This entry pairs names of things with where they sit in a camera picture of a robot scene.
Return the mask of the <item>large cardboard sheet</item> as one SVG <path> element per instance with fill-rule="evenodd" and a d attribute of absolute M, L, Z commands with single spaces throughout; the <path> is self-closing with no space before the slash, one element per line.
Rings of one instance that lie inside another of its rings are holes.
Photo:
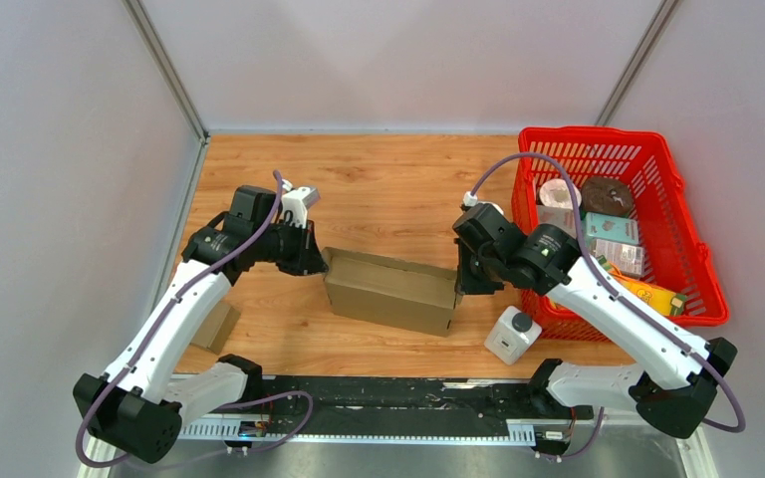
<path fill-rule="evenodd" d="M 432 265 L 328 247 L 322 251 L 332 312 L 340 317 L 446 337 L 460 303 L 457 273 Z"/>

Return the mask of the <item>small brown cardboard box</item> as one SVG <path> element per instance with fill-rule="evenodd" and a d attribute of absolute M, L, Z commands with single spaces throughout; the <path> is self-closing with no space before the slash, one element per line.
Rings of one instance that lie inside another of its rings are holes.
<path fill-rule="evenodd" d="M 189 344 L 215 355 L 220 354 L 239 318 L 238 309 L 219 302 L 208 313 Z"/>

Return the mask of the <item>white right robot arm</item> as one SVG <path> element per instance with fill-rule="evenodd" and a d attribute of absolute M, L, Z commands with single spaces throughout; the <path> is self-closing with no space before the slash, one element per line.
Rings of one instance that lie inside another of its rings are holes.
<path fill-rule="evenodd" d="M 537 414 L 564 407 L 599 406 L 635 411 L 656 430 L 690 437 L 719 391 L 731 398 L 724 377 L 737 356 L 725 338 L 707 340 L 662 316 L 633 295 L 577 239 L 551 224 L 525 234 L 492 204 L 465 208 L 454 222 L 462 295 L 492 295 L 511 285 L 533 292 L 585 320 L 634 363 L 580 366 L 547 359 L 536 370 L 528 402 Z"/>

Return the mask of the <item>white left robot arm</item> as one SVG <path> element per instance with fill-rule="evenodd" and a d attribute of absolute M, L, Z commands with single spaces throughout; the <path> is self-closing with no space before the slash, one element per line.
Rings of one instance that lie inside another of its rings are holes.
<path fill-rule="evenodd" d="M 285 179 L 275 190 L 243 185 L 228 210 L 190 236 L 145 324 L 104 372 L 83 374 L 73 388 L 82 415 L 75 447 L 85 465 L 103 465 L 87 456 L 86 436 L 122 452 L 109 466 L 130 458 L 154 464 L 201 416 L 250 413 L 270 402 L 261 366 L 237 355 L 181 381 L 172 375 L 207 316 L 254 265 L 271 263 L 295 277 L 327 272 L 309 217 L 319 199 L 316 187 L 295 187 Z"/>

